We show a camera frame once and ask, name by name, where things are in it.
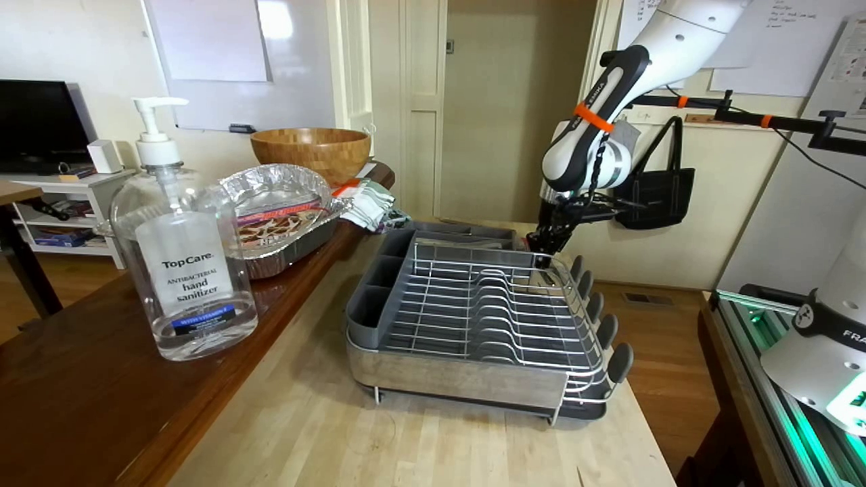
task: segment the pump dispenser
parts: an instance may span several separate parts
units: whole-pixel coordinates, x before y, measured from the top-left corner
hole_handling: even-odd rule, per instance
[[[178,147],[160,131],[155,108],[157,106],[187,106],[183,97],[137,97],[136,108],[142,123],[142,136],[137,137],[141,165],[176,165],[182,163]]]
[[[110,200],[110,231],[136,281],[157,353],[183,363],[221,353],[257,328],[234,208],[220,185],[183,170],[178,147],[157,128],[155,108],[182,97],[137,97],[141,173]]]

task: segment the wooden bowl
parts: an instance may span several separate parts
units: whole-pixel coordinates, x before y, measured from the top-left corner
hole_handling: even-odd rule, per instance
[[[336,128],[261,131],[251,136],[251,152],[261,165],[302,165],[337,186],[368,163],[370,136]]]

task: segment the white cabinet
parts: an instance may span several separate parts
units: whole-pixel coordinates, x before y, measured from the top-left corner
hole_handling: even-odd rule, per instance
[[[110,258],[122,269],[110,238],[100,236],[109,225],[113,193],[133,173],[94,173],[87,179],[67,175],[3,175],[15,185],[41,186],[41,202],[12,202],[15,227],[35,255],[90,255]]]

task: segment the kitchen counter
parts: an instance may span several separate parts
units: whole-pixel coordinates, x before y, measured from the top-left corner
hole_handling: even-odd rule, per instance
[[[376,165],[368,179],[390,186],[394,173]],[[358,242],[341,223],[322,250],[255,281],[257,331],[206,359],[157,355],[130,277],[23,325],[0,346],[0,485],[165,485]]]
[[[351,381],[343,309],[376,242],[336,263],[172,485],[674,485],[628,385],[558,419]]]

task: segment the metal dish rack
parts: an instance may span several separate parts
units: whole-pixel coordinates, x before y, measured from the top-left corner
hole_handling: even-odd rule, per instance
[[[348,301],[351,376],[376,400],[406,389],[543,408],[551,422],[604,413],[630,350],[607,353],[613,320],[601,320],[588,271],[424,232],[402,258],[382,250]]]

